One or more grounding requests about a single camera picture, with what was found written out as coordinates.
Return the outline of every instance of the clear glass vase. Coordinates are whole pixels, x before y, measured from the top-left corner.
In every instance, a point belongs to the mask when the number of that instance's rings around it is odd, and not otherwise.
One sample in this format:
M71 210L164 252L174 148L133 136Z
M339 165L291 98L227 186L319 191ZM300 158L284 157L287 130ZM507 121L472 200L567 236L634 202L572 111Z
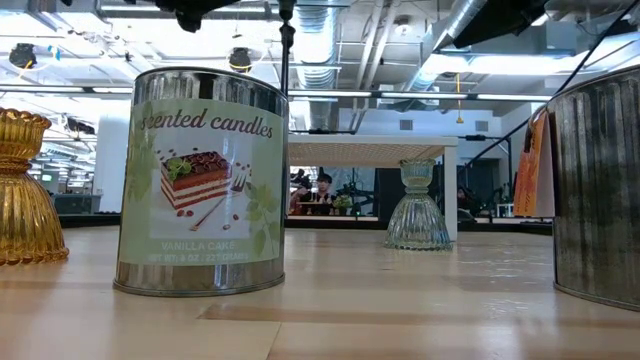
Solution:
M424 251L453 249L444 216L428 195L434 164L432 159L400 162L402 183L407 194L391 216L385 247Z

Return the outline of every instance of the fork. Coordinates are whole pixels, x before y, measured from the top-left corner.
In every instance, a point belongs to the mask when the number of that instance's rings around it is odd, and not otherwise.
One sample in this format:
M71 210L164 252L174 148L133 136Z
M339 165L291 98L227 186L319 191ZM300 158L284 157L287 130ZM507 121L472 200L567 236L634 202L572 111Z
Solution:
M236 179L233 181L233 185L231 185L231 198L234 198L234 197L242 194L242 190L244 190L244 185L246 183L247 183L247 175L238 175L236 177ZM218 206L220 206L220 204L222 204L222 202L224 200L225 200L225 197L223 197L222 199L218 200L218 202L215 205L213 205L211 210L207 211L207 213L204 214L202 216L202 218L200 218L200 220L198 220L198 222L193 224L189 228L189 230L198 231L200 226L202 226L202 224L204 224L205 220L207 220L207 218L209 218L209 215L213 214L213 212L218 208Z

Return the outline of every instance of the white shelf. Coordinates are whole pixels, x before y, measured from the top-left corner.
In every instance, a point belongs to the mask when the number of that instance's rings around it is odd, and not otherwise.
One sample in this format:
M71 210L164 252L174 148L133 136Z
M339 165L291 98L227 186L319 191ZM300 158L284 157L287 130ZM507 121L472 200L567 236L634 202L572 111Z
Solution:
M374 135L289 135L289 164L397 168L400 160L435 158L456 137Z

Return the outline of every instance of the label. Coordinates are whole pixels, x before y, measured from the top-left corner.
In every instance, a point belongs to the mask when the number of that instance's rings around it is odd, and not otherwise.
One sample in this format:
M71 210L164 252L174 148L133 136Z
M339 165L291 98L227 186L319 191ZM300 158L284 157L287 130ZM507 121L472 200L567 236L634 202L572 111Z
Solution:
M533 117L530 146L525 144L520 154L514 214L551 217L555 215L555 209L549 112L545 107Z
M205 99L131 113L119 259L202 266L280 254L284 120Z

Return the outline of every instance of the ribbed glass vase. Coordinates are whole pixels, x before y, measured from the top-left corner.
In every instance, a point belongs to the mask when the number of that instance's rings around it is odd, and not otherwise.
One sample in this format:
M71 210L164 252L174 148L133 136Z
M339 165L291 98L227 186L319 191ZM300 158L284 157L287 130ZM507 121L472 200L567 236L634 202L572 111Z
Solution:
M0 266L67 258L49 194L27 174L51 122L0 108Z
M444 216L429 197L432 159L402 160L400 169L406 195L391 216L385 247L403 250L450 251L453 249Z

